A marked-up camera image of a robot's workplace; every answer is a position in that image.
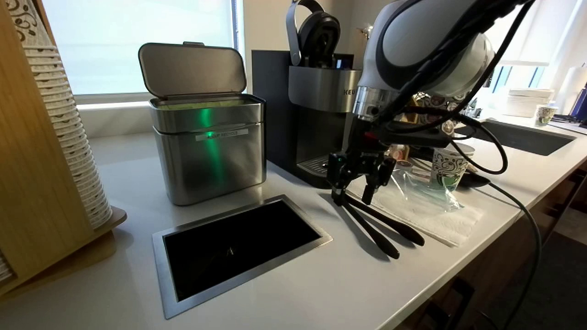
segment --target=metal container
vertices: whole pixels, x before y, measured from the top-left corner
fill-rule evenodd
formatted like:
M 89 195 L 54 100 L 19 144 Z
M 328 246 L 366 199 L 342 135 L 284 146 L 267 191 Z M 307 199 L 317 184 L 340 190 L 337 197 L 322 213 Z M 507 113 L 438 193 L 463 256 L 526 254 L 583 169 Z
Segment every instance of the metal container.
M 192 206 L 263 182 L 263 103 L 241 94 L 232 48 L 155 45 L 139 48 L 166 197 Z

